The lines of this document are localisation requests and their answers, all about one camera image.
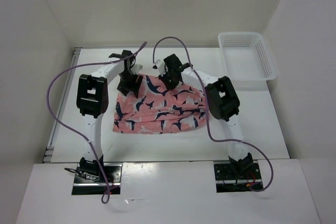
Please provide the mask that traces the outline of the pink shark print shorts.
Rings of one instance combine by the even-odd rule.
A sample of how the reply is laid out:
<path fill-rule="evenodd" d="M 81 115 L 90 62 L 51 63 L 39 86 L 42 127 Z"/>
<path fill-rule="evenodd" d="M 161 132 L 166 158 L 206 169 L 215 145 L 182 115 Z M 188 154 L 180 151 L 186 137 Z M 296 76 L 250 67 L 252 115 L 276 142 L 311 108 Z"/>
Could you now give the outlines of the pink shark print shorts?
<path fill-rule="evenodd" d="M 179 84 L 168 90 L 155 76 L 143 75 L 138 97 L 132 92 L 116 99 L 113 131 L 167 134 L 195 130 L 206 124 L 202 91 Z"/>

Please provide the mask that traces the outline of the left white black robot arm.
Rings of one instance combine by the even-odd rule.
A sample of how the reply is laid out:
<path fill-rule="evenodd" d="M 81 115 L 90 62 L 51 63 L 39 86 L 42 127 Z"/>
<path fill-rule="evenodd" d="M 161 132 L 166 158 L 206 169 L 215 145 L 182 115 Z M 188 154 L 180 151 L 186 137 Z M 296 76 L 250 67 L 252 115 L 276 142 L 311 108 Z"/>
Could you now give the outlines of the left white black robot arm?
<path fill-rule="evenodd" d="M 103 153 L 101 148 L 102 118 L 109 105 L 108 85 L 120 77 L 117 90 L 123 95 L 139 96 L 143 77 L 139 75 L 142 66 L 135 63 L 137 53 L 123 50 L 111 54 L 109 61 L 92 74 L 79 77 L 76 105 L 83 118 L 83 135 L 89 148 L 80 160 L 77 172 L 86 175 L 93 182 L 104 179 Z"/>

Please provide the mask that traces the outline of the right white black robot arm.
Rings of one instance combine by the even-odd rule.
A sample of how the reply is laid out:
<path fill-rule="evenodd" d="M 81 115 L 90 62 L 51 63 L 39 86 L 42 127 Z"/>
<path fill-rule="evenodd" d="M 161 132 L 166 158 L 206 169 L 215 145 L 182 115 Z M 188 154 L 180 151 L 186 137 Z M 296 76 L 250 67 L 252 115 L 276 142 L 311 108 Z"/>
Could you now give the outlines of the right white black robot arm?
<path fill-rule="evenodd" d="M 223 142 L 229 143 L 230 172 L 237 179 L 243 178 L 251 168 L 253 158 L 243 144 L 238 117 L 240 100 L 230 78 L 197 72 L 190 63 L 182 64 L 175 54 L 155 61 L 153 67 L 159 71 L 159 78 L 168 89 L 184 83 L 204 93 L 206 113 L 219 121 L 225 134 Z"/>

